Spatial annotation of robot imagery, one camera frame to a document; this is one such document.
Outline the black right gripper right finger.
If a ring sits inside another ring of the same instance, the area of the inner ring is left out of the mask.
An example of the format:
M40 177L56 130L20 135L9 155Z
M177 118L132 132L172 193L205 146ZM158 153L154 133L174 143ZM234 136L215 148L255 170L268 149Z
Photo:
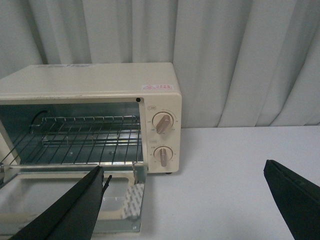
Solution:
M268 159L264 177L295 240L320 238L320 187L275 160Z

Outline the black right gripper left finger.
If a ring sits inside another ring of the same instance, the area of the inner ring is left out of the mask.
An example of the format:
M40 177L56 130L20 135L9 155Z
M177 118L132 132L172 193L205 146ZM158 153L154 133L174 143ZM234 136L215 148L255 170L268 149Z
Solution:
M11 240L90 240L98 219L110 175L95 167Z

